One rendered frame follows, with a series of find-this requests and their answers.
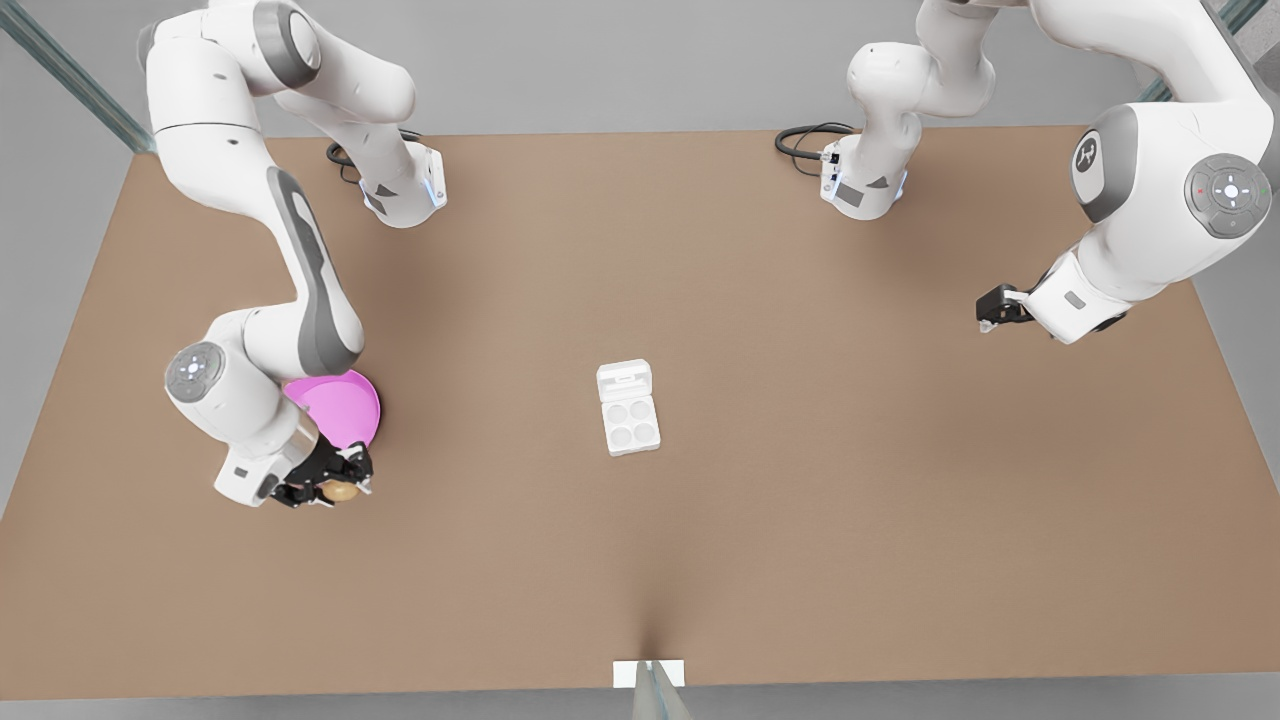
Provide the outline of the white egg box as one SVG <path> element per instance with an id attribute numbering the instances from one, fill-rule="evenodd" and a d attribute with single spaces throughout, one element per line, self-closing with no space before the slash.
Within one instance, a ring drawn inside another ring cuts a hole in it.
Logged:
<path id="1" fill-rule="evenodd" d="M 660 429 L 652 397 L 652 366 L 643 359 L 596 369 L 605 442 L 612 457 L 657 450 Z"/>

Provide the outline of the pink plate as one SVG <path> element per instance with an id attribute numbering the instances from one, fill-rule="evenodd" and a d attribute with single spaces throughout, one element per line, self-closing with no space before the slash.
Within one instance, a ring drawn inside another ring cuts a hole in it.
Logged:
<path id="1" fill-rule="evenodd" d="M 283 389 L 337 448 L 357 442 L 369 446 L 376 437 L 380 398 L 372 383 L 355 369 L 342 375 L 292 380 Z"/>

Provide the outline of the silver frame post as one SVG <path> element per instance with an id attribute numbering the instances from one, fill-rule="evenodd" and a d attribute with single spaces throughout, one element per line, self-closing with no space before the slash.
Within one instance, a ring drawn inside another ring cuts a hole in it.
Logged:
<path id="1" fill-rule="evenodd" d="M 678 689 L 685 687 L 685 661 L 616 660 L 613 687 L 634 691 L 631 720 L 692 720 Z"/>
<path id="2" fill-rule="evenodd" d="M 1140 47 L 1130 60 L 1149 68 L 1153 79 L 1138 102 L 1224 102 L 1258 96 L 1280 102 L 1236 41 L 1243 29 L 1271 0 L 1143 0 L 1139 28 L 1133 38 Z"/>
<path id="3" fill-rule="evenodd" d="M 76 61 L 17 0 L 0 0 L 0 31 L 38 63 L 132 152 L 155 152 L 151 133 Z"/>

